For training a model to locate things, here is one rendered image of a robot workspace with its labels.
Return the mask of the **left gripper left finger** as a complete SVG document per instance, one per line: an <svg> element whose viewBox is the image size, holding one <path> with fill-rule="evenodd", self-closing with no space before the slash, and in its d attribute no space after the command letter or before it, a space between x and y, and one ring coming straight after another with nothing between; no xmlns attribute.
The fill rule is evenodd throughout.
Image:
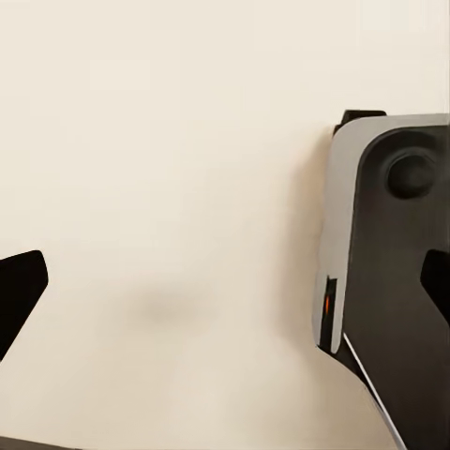
<svg viewBox="0 0 450 450"><path fill-rule="evenodd" d="M0 362L48 284L41 250L0 260Z"/></svg>

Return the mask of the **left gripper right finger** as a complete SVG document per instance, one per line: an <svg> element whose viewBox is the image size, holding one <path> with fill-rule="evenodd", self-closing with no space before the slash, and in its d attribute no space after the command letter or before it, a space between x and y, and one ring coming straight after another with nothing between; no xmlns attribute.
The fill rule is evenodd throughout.
<svg viewBox="0 0 450 450"><path fill-rule="evenodd" d="M424 259L420 279L450 325L450 253L430 249Z"/></svg>

